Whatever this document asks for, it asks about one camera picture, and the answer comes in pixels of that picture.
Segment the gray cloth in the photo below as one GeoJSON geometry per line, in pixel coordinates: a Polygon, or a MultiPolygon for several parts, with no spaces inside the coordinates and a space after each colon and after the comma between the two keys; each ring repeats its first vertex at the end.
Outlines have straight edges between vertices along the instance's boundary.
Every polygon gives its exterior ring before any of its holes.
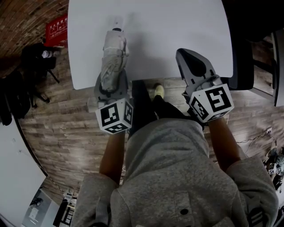
{"type": "Polygon", "coordinates": [[[108,31],[103,47],[101,84],[102,89],[114,91],[118,76],[125,68],[129,55],[126,38],[122,31],[108,31]]]}
{"type": "Polygon", "coordinates": [[[128,141],[123,186],[101,174],[85,177],[72,227],[98,222],[116,227],[247,227],[254,207],[264,209],[267,226],[272,226],[278,198],[261,160],[238,161],[225,173],[209,159],[208,150],[194,121],[161,119],[146,125],[128,141]]]}

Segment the shoe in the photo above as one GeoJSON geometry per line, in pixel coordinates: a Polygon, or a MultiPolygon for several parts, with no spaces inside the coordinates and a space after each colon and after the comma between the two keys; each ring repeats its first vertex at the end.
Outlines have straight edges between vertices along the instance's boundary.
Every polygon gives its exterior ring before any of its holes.
{"type": "Polygon", "coordinates": [[[156,95],[160,95],[162,98],[164,98],[164,96],[165,96],[165,89],[161,84],[158,84],[155,87],[155,96],[156,95]]]}

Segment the wooden floor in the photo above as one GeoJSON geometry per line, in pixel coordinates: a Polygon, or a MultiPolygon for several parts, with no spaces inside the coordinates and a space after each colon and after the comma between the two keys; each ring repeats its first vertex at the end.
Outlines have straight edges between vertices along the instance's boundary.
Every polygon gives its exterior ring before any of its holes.
{"type": "MultiPolygon", "coordinates": [[[[36,99],[38,108],[30,109],[20,124],[34,154],[53,181],[63,191],[73,188],[77,192],[84,175],[98,171],[108,135],[100,131],[94,108],[90,108],[94,102],[93,88],[73,88],[67,50],[58,58],[54,73],[60,84],[48,76],[39,86],[51,102],[45,104],[36,99]]],[[[255,73],[256,81],[263,79],[256,84],[264,84],[269,90],[269,75],[257,68],[255,73]]],[[[185,113],[188,106],[181,95],[185,90],[184,81],[180,78],[148,80],[146,84],[151,96],[156,82],[164,85],[165,100],[185,113]]],[[[254,138],[272,127],[278,146],[284,145],[284,108],[276,108],[270,101],[250,91],[234,91],[232,97],[235,109],[226,119],[237,141],[254,138]]],[[[208,129],[205,129],[205,137],[210,145],[208,129]]],[[[264,155],[272,142],[269,136],[256,140],[247,155],[264,155]]],[[[245,152],[249,143],[240,144],[245,152]]],[[[210,158],[216,160],[210,149],[210,158]]],[[[61,203],[62,191],[50,178],[44,181],[43,189],[55,202],[61,203]]]]}

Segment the black bag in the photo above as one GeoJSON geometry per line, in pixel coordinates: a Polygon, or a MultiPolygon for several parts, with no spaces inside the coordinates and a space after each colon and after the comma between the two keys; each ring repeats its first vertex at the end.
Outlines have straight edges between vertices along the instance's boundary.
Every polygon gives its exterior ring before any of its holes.
{"type": "Polygon", "coordinates": [[[0,79],[0,118],[3,125],[9,125],[12,122],[12,116],[6,102],[4,91],[5,91],[5,79],[0,79]]]}
{"type": "Polygon", "coordinates": [[[31,104],[22,74],[19,71],[12,72],[5,78],[5,83],[5,93],[12,114],[16,118],[24,118],[31,104]]]}

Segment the person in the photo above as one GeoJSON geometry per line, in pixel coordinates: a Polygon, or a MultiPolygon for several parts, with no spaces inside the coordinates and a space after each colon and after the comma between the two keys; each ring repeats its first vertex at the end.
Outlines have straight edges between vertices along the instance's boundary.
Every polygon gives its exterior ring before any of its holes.
{"type": "Polygon", "coordinates": [[[132,96],[123,184],[124,132],[110,135],[99,173],[84,178],[72,227],[273,225],[273,183],[258,157],[241,160],[224,119],[209,122],[218,166],[202,126],[165,102],[161,85],[151,102],[144,82],[134,81],[132,96]]]}

